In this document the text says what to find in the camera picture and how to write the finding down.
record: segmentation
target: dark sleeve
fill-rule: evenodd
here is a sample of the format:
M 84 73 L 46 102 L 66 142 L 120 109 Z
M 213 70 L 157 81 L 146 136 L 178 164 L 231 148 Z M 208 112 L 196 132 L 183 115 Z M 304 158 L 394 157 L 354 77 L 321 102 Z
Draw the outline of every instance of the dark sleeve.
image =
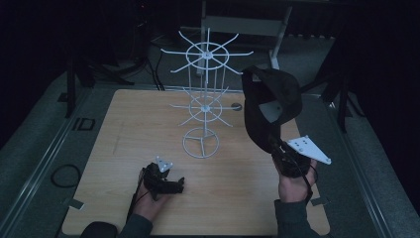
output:
M 309 225 L 304 200 L 290 203 L 276 200 L 274 206 L 278 238 L 320 237 Z
M 118 238 L 145 238 L 149 237 L 154 226 L 145 217 L 132 214 L 121 231 Z

